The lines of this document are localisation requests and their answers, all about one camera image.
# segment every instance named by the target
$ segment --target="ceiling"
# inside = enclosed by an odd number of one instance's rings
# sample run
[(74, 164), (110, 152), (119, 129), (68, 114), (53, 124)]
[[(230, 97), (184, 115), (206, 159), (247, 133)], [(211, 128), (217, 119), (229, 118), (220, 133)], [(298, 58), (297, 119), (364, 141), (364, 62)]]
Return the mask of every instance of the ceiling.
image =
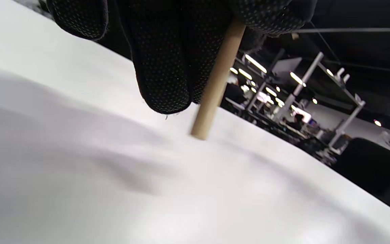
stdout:
[[(302, 77), (322, 51), (322, 63), (334, 73), (344, 67), (345, 74), (351, 75), (347, 89), (367, 102), (358, 117), (379, 120), (390, 129), (390, 29), (381, 28), (390, 28), (390, 0), (319, 0), (311, 23), (298, 31), (297, 40), (290, 34), (268, 39), (264, 50), (251, 56), (268, 66), (284, 48), (287, 57), (303, 58), (295, 72)], [(320, 69), (311, 76), (307, 90), (322, 105), (349, 114), (354, 108)]]

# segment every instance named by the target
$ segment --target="black glove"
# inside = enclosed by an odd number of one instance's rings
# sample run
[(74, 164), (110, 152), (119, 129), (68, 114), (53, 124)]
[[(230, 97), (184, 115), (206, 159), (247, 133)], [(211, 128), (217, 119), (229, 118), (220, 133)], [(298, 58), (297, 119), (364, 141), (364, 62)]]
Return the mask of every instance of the black glove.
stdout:
[(311, 19), (316, 0), (48, 0), (65, 31), (99, 40), (123, 28), (141, 95), (162, 114), (199, 103), (233, 18), (247, 28), (240, 51), (258, 50)]

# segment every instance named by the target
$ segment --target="white table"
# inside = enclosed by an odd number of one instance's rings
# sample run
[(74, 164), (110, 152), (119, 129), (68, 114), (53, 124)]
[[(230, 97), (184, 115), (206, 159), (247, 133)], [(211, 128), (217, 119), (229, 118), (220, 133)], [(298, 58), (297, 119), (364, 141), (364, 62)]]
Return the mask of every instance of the white table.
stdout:
[(0, 0), (0, 244), (390, 243), (389, 207), (221, 109), (195, 140), (195, 111), (165, 120), (130, 61)]

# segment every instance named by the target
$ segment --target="wooden stick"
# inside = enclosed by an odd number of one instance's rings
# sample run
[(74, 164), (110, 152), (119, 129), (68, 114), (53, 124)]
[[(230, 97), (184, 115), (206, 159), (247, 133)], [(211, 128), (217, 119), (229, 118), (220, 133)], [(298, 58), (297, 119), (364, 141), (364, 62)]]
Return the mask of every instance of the wooden stick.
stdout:
[(197, 139), (206, 140), (209, 135), (244, 31), (245, 25), (237, 20), (233, 20), (226, 31), (221, 49), (216, 57), (215, 66), (213, 66), (207, 81), (198, 114), (192, 126), (191, 135)]

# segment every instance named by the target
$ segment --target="person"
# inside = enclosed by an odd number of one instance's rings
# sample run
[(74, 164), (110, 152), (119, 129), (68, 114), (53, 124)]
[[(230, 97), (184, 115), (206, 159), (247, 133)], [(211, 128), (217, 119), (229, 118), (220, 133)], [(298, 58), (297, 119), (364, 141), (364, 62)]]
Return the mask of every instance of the person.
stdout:
[(246, 80), (238, 77), (234, 83), (227, 83), (225, 92), (223, 93), (222, 103), (226, 102), (225, 98), (231, 99), (232, 101), (240, 104), (246, 101), (245, 94), (241, 88), (244, 85)]
[(294, 122), (288, 122), (288, 126), (291, 128), (299, 131), (302, 129), (303, 126), (303, 115), (302, 114), (296, 114), (294, 116)]

